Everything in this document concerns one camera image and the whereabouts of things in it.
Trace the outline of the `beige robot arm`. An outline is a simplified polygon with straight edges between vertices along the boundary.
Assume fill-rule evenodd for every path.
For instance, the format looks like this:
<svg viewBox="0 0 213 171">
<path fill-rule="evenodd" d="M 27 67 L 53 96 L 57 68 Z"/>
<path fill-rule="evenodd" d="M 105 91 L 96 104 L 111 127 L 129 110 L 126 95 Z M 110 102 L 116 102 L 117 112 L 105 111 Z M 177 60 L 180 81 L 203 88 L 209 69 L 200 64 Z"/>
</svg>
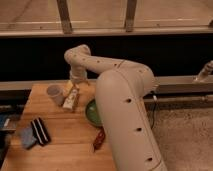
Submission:
<svg viewBox="0 0 213 171">
<path fill-rule="evenodd" d="M 117 171 L 168 171 L 143 102 L 155 86 L 152 70 L 138 62 L 93 56 L 86 45 L 67 50 L 64 58 L 75 83 L 84 82 L 87 71 L 99 75 L 96 106 Z"/>
</svg>

